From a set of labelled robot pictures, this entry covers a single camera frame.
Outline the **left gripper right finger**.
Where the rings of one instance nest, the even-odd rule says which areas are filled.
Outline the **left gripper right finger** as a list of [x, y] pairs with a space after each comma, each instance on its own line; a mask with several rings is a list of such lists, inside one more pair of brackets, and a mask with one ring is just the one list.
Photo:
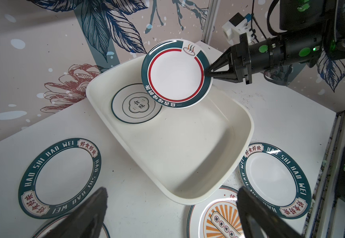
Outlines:
[[246, 238], [301, 238], [245, 187], [239, 189], [237, 207]]

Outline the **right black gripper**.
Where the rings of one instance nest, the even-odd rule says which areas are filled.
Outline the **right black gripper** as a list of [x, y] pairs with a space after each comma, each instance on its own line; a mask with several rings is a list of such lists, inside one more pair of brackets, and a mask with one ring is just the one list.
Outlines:
[[[283, 43], [280, 37], [249, 45], [247, 34], [240, 35], [240, 43], [229, 47], [214, 63], [205, 69], [206, 76], [239, 83], [252, 83], [252, 75], [273, 70], [283, 64]], [[227, 71], [216, 72], [228, 65]]]

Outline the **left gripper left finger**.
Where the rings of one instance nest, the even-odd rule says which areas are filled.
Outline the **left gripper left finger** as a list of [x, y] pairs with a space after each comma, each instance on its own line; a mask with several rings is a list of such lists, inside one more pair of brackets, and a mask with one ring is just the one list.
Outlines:
[[100, 187], [45, 237], [98, 238], [106, 215], [107, 199], [106, 188]]

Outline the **green rim hao wei plate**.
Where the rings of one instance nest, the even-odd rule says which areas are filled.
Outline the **green rim hao wei plate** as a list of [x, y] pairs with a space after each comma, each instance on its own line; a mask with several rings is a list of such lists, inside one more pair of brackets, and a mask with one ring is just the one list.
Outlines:
[[267, 143], [252, 143], [239, 163], [244, 186], [284, 219], [304, 216], [311, 203], [307, 177], [297, 162]]

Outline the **green red rim plate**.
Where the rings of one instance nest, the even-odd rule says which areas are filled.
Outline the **green red rim plate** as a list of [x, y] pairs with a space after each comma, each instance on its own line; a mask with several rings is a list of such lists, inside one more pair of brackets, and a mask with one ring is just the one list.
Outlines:
[[141, 80], [158, 104], [183, 109], [199, 103], [210, 91], [213, 78], [203, 49], [188, 40], [171, 39], [154, 46], [144, 57]]

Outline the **white clover plate thin rim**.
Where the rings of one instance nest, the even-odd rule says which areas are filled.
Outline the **white clover plate thin rim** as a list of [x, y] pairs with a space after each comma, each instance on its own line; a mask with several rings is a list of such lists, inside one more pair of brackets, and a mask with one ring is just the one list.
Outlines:
[[152, 120], [162, 106], [144, 90], [143, 84], [131, 84], [119, 90], [111, 102], [113, 115], [127, 124], [141, 124]]

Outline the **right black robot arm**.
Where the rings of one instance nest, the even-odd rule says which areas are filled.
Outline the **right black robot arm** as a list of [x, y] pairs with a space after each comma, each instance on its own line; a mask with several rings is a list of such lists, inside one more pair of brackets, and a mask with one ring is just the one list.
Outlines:
[[345, 60], [345, 1], [273, 1], [270, 17], [280, 8], [280, 32], [267, 24], [270, 37], [258, 40], [259, 24], [253, 13], [235, 14], [223, 27], [228, 40], [239, 38], [205, 75], [223, 81], [250, 84], [255, 73], [264, 73], [268, 82], [286, 86], [273, 72], [296, 63], [315, 66], [322, 57]]

